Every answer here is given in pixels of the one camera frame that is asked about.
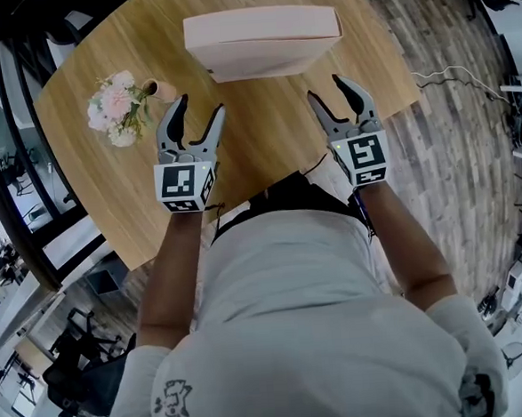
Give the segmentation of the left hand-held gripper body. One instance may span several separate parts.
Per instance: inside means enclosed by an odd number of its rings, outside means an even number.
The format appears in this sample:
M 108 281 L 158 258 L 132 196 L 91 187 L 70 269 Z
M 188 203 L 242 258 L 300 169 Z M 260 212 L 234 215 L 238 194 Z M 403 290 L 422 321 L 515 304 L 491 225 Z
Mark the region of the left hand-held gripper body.
M 180 150 L 176 143 L 162 140 L 158 161 L 154 167 L 157 201 L 171 214 L 204 212 L 217 177 L 216 147 Z

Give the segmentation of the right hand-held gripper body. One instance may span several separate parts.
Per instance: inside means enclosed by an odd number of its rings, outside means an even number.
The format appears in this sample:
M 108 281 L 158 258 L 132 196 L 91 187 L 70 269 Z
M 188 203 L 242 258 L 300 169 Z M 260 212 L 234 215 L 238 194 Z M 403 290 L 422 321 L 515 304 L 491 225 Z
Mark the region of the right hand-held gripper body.
M 331 142 L 328 147 L 334 161 L 353 187 L 384 181 L 389 167 L 389 143 L 381 126 L 358 127 L 350 121 L 350 136 Z

